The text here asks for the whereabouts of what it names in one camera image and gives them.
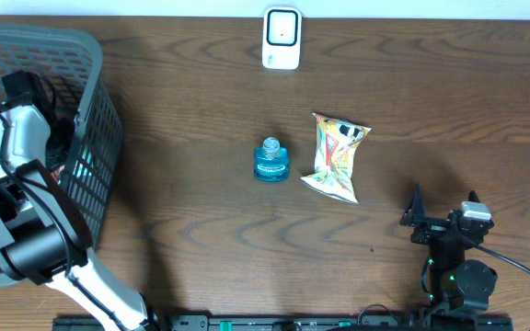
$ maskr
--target bottle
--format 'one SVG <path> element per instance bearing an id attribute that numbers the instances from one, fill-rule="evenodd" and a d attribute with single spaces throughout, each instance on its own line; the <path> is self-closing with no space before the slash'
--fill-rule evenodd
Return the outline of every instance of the bottle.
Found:
<path id="1" fill-rule="evenodd" d="M 267 138 L 263 147 L 255 148 L 255 178 L 267 182 L 278 182 L 290 175 L 290 155 L 280 142 Z"/>

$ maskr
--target gray plastic basket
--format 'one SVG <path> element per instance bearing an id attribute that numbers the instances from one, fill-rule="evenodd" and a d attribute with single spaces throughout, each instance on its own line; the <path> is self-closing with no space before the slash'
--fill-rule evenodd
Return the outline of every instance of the gray plastic basket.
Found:
<path id="1" fill-rule="evenodd" d="M 57 114 L 77 111 L 60 184 L 83 213 L 95 245 L 122 141 L 120 119 L 99 76 L 101 64 L 101 48 L 85 32 L 0 24 L 0 102 L 6 99 L 1 77 L 24 70 L 52 81 Z M 0 269 L 0 285 L 13 283 Z"/>

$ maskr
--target bottle label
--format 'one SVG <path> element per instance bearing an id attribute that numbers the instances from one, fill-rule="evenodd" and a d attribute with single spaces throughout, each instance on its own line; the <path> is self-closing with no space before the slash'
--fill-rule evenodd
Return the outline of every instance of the bottle label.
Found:
<path id="1" fill-rule="evenodd" d="M 266 166 L 266 165 L 257 165 L 257 169 L 264 172 L 278 172 L 285 170 L 285 165 L 277 166 Z"/>

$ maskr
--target wooden table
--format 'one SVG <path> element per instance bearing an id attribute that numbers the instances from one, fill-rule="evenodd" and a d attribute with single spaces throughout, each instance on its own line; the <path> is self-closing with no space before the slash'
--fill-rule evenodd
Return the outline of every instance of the wooden table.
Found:
<path id="1" fill-rule="evenodd" d="M 496 226 L 486 245 L 530 267 L 530 22 L 304 22 L 294 72 L 265 70 L 262 21 L 0 17 L 88 31 L 125 130 L 99 255 L 170 312 L 356 314 L 427 302 L 427 247 L 398 226 L 415 182 L 444 217 L 471 189 Z M 361 202 L 299 181 L 318 111 L 373 128 L 356 153 Z M 268 136 L 289 180 L 252 177 Z M 490 312 L 530 326 L 530 277 L 475 250 L 499 281 Z M 23 283 L 0 289 L 0 330 L 47 330 L 84 311 Z"/>

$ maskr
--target chip bag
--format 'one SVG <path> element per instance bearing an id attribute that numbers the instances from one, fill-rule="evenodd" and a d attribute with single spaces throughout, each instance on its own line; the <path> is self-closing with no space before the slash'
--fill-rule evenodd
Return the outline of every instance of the chip bag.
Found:
<path id="1" fill-rule="evenodd" d="M 353 157 L 355 149 L 371 128 L 316 113 L 313 115 L 317 118 L 315 174 L 300 179 L 331 198 L 359 203 L 351 183 Z"/>

